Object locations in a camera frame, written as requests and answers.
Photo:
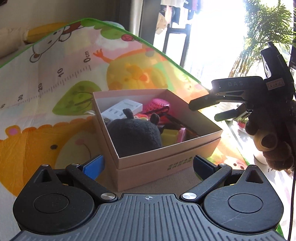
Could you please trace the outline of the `yellow pudding toy pink base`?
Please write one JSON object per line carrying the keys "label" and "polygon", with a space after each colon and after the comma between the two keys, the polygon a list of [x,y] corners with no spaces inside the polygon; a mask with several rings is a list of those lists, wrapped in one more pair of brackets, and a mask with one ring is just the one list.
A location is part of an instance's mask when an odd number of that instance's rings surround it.
{"label": "yellow pudding toy pink base", "polygon": [[164,129],[161,134],[163,147],[181,143],[186,140],[186,128],[179,130]]}

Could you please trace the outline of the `clear packet of black items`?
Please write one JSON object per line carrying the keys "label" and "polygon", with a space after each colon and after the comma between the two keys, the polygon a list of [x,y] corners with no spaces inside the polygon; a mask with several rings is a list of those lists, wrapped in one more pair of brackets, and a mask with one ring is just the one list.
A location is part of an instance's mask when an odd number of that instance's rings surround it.
{"label": "clear packet of black items", "polygon": [[179,119],[175,118],[174,116],[168,113],[161,113],[161,124],[164,125],[165,128],[170,130],[179,130],[180,128],[185,128],[190,135],[199,137],[200,135],[193,130],[191,127],[180,121]]}

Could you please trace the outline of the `pink toy colander scoop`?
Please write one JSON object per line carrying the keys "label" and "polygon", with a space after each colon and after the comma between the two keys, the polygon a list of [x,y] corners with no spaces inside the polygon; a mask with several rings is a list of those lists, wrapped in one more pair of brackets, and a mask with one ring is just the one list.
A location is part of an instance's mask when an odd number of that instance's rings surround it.
{"label": "pink toy colander scoop", "polygon": [[153,98],[148,104],[144,105],[142,114],[151,115],[152,113],[167,113],[170,110],[170,103],[161,98]]}

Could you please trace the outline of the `black plush toy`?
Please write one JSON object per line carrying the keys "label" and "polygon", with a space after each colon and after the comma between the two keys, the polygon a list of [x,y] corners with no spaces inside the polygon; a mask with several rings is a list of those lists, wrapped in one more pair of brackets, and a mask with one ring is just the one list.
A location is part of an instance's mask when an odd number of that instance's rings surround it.
{"label": "black plush toy", "polygon": [[153,113],[149,120],[139,120],[129,109],[126,118],[115,119],[107,125],[109,136],[120,158],[153,151],[162,147],[158,129],[159,115]]}

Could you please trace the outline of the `pink cardboard box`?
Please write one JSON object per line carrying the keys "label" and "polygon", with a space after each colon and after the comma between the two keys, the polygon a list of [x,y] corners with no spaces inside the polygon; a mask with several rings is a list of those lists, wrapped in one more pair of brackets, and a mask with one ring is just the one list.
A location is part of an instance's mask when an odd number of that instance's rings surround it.
{"label": "pink cardboard box", "polygon": [[93,93],[94,124],[115,191],[190,168],[196,155],[210,157],[222,129],[166,89]]}

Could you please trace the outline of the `colourful cartoon play mat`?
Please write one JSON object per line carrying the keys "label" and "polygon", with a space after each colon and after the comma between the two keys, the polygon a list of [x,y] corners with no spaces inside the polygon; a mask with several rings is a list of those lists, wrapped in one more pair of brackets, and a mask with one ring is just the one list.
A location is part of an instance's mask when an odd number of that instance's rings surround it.
{"label": "colourful cartoon play mat", "polygon": [[13,203],[37,168],[82,163],[102,147],[92,94],[168,93],[185,102],[206,94],[166,55],[115,27],[83,19],[22,47],[1,64],[1,240],[20,231]]}

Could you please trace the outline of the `white multi socket adapter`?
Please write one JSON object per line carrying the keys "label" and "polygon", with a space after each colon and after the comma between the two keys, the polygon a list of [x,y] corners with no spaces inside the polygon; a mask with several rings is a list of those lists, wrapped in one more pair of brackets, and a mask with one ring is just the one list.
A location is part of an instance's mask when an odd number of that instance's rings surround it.
{"label": "white multi socket adapter", "polygon": [[101,115],[103,119],[107,118],[110,121],[123,119],[126,118],[126,115],[123,112],[124,109],[129,109],[133,115],[136,115],[142,111],[142,104],[130,99],[124,99],[103,111]]}

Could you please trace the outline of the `green potted palm plant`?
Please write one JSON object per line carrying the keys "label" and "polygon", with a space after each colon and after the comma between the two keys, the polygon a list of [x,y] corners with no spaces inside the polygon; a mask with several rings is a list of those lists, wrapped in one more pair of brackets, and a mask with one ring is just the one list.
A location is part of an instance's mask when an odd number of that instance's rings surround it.
{"label": "green potted palm plant", "polygon": [[245,77],[252,65],[261,62],[260,51],[268,42],[289,51],[295,46],[295,7],[290,11],[282,1],[269,5],[262,1],[244,1],[247,33],[244,48],[233,64],[229,77]]}

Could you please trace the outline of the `yellow banana cushion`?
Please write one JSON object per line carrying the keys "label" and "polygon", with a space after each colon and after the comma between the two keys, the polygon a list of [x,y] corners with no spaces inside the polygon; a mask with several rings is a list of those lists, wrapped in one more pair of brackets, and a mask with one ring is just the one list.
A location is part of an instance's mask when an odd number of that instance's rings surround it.
{"label": "yellow banana cushion", "polygon": [[47,35],[53,33],[55,30],[64,27],[65,25],[67,25],[67,23],[50,23],[29,29],[24,38],[24,42],[26,44],[35,43],[41,40],[43,37],[46,37]]}

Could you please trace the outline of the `beige bolster pillow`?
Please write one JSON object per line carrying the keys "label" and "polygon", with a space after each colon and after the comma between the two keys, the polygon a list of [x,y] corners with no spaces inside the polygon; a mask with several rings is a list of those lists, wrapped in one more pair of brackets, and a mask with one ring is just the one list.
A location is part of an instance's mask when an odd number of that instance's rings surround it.
{"label": "beige bolster pillow", "polygon": [[0,30],[0,56],[1,58],[17,51],[25,45],[28,30],[26,28],[2,28]]}

